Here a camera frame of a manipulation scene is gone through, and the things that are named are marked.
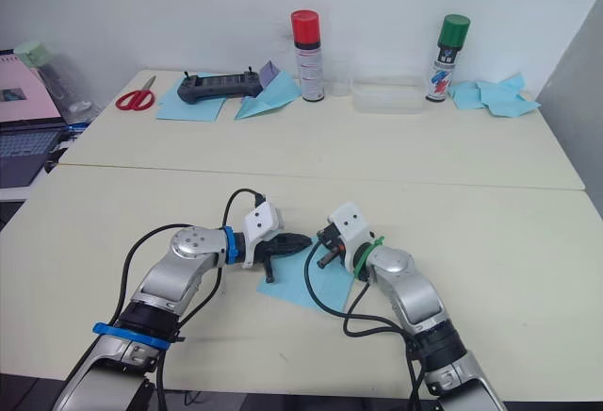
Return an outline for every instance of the red scissors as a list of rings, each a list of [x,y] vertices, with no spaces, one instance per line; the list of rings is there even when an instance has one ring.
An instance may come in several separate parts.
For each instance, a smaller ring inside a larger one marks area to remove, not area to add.
[[[149,81],[147,81],[146,84],[142,86],[141,90],[132,90],[131,92],[121,96],[118,101],[115,102],[115,106],[122,111],[127,111],[129,109],[134,111],[142,111],[143,109],[151,107],[155,102],[155,96],[149,90],[149,88],[151,88],[155,82],[155,78],[156,76],[153,76]]]

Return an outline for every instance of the laptop keyboard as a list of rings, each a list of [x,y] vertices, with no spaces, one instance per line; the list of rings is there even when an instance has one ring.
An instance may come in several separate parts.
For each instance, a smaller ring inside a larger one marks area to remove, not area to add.
[[[57,138],[56,131],[0,135],[0,157],[47,154]]]

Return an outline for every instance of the red cap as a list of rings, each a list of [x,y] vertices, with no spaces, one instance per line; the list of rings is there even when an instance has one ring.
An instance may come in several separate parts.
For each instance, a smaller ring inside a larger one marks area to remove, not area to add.
[[[295,43],[312,44],[320,42],[318,14],[312,10],[296,10],[291,14],[293,40]]]

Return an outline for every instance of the white table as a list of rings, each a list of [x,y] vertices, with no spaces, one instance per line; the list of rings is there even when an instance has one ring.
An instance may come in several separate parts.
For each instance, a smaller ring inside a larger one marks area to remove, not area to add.
[[[242,186],[306,234],[356,202],[388,245],[415,256],[502,399],[603,400],[603,224],[583,192],[552,189],[59,166],[0,233],[0,370],[63,378],[112,313],[133,242],[169,222],[217,226]],[[250,205],[234,205],[235,229]],[[128,296],[169,239],[142,246]],[[257,293],[261,271],[224,277],[170,349],[167,387],[408,396],[398,337],[347,338],[339,319]],[[359,311],[393,318],[376,289]]]
[[[124,92],[156,75],[163,95],[179,72],[142,71]],[[109,105],[63,164],[388,180],[546,189],[584,186],[538,111],[518,119],[461,111],[450,101],[417,115],[356,112],[350,98],[298,99],[235,121],[237,99],[214,123],[160,121],[157,106]]]

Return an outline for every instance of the small blue paper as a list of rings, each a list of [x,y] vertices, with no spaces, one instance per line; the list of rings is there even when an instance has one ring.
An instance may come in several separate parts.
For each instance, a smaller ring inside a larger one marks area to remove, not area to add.
[[[273,257],[272,271],[275,282],[267,284],[266,280],[262,278],[257,286],[257,291],[293,304],[318,309],[308,293],[303,279],[303,265],[311,249],[312,246],[294,255]],[[323,303],[332,309],[343,312],[354,278],[338,259],[321,270],[317,261],[327,252],[324,246],[320,246],[310,263],[312,289]]]
[[[528,102],[521,97],[517,97],[512,102],[499,102],[488,105],[488,109],[495,116],[501,117],[519,117],[522,114],[533,111],[540,106],[540,103]]]
[[[498,83],[500,86],[505,86],[515,91],[515,93],[519,93],[522,89],[526,87],[526,83],[524,82],[524,77],[522,74],[516,74],[511,78],[504,79]]]
[[[283,107],[300,95],[302,95],[302,91],[295,81],[293,81],[291,75],[281,70],[257,97],[246,97],[243,99],[243,103],[235,119],[245,119],[264,111]]]
[[[448,88],[456,107],[459,109],[479,109],[485,107],[480,99],[480,89],[473,81],[467,81]]]
[[[475,81],[464,81],[462,83],[459,84],[453,84],[451,86],[448,87],[448,95],[450,95],[451,97],[454,97],[454,95],[456,94],[456,91],[459,89],[477,89],[478,86],[477,84],[475,84]]]
[[[517,74],[498,84],[478,81],[481,101],[492,114],[499,117],[519,117],[540,106],[537,102],[526,101],[519,92],[524,88],[524,78]]]
[[[199,73],[199,76],[212,76],[212,74]],[[181,82],[182,79],[178,79],[173,87],[159,99],[160,108],[155,117],[173,121],[214,122],[218,118],[222,104],[226,99],[211,98],[189,105],[178,96],[178,88]]]
[[[529,102],[519,94],[524,86],[523,76],[516,74],[497,84],[466,81],[450,86],[448,93],[459,109],[487,107],[495,116],[519,117],[540,106],[539,103]]]

